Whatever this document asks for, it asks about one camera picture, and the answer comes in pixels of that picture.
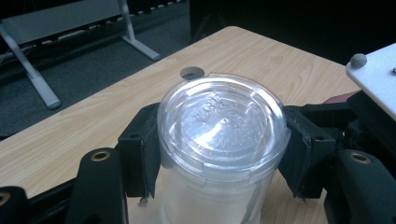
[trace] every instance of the wooden table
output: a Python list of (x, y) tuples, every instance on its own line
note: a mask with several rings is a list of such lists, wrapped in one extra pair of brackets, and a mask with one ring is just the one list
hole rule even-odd
[[(321, 104), (359, 89), (341, 64), (228, 27), (1, 142), (0, 186), (21, 186), (30, 198), (75, 177), (84, 154), (114, 147), (137, 111), (160, 102), (183, 80), (180, 70), (187, 66), (250, 77), (284, 105)], [(146, 208), (138, 206), (139, 199), (128, 199), (131, 223), (159, 223), (161, 185), (160, 171), (157, 197)], [(262, 223), (327, 223), (323, 197), (306, 203), (293, 198), (276, 173)]]

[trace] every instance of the clear plastic lid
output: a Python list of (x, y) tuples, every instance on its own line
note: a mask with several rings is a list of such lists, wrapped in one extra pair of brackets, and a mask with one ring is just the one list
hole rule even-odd
[(245, 77), (211, 74), (183, 82), (163, 98), (163, 155), (199, 177), (242, 181), (276, 168), (290, 131), (281, 102)]

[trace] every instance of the clear plastic cup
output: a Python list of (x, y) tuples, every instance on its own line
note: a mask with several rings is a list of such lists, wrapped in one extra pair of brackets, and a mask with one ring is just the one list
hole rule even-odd
[(228, 74), (166, 93), (158, 111), (163, 224), (260, 223), (290, 139), (281, 107), (261, 84)]

